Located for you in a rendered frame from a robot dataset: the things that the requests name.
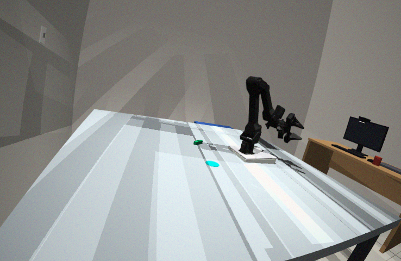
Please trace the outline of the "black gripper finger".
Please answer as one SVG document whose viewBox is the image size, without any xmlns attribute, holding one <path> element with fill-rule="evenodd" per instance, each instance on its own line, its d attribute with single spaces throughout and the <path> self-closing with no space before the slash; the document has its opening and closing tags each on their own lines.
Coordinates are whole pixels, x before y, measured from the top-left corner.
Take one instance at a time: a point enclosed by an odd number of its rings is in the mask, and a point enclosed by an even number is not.
<svg viewBox="0 0 401 261">
<path fill-rule="evenodd" d="M 300 136 L 298 136 L 295 133 L 292 133 L 292 135 L 289 137 L 289 141 L 290 140 L 302 140 L 302 138 Z"/>
<path fill-rule="evenodd" d="M 296 117 L 293 118 L 290 126 L 295 126 L 304 129 L 304 127 L 300 124 L 300 122 L 296 119 Z"/>
</svg>

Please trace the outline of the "cyan circle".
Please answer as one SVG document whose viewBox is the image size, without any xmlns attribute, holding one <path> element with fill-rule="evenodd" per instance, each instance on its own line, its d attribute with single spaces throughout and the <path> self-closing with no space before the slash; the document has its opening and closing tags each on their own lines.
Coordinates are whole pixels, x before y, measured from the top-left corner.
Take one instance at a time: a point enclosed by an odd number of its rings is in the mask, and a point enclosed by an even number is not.
<svg viewBox="0 0 401 261">
<path fill-rule="evenodd" d="M 219 166 L 219 163 L 213 162 L 213 161 L 206 161 L 205 163 L 210 165 L 210 166 L 214 166 L 214 167 L 218 167 Z"/>
</svg>

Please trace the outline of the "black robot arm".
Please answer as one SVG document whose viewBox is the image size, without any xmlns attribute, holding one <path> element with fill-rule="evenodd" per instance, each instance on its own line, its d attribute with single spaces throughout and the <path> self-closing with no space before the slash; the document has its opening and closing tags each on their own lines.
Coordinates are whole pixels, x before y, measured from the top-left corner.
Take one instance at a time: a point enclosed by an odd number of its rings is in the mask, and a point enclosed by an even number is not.
<svg viewBox="0 0 401 261">
<path fill-rule="evenodd" d="M 259 95 L 261 94 L 263 105 L 263 120 L 268 121 L 265 125 L 276 128 L 278 120 L 282 118 L 285 109 L 280 105 L 272 108 L 270 97 L 270 86 L 262 78 L 249 76 L 246 79 L 246 87 L 249 92 L 249 115 L 248 123 L 244 132 L 240 135 L 242 141 L 240 152 L 244 154 L 254 154 L 254 145 L 258 143 L 261 136 L 262 126 L 258 124 L 259 115 Z M 277 125 L 278 138 L 283 139 L 285 125 Z M 251 138 L 251 139 L 249 139 Z"/>
</svg>

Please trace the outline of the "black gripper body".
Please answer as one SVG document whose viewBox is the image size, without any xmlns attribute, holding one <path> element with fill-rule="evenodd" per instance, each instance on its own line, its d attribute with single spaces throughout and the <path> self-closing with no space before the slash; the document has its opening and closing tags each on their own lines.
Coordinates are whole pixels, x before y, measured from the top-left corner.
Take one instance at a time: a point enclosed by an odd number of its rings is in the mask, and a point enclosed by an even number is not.
<svg viewBox="0 0 401 261">
<path fill-rule="evenodd" d="M 292 135 L 292 133 L 290 132 L 291 129 L 291 122 L 293 120 L 293 118 L 295 117 L 294 113 L 290 113 L 288 115 L 288 117 L 286 118 L 286 122 L 284 121 L 284 119 L 282 120 L 278 120 L 277 125 L 285 125 L 286 127 L 284 128 L 284 134 L 286 134 L 284 136 L 284 142 L 288 144 L 289 142 L 289 137 Z M 276 125 L 276 129 L 277 129 L 277 125 Z"/>
</svg>

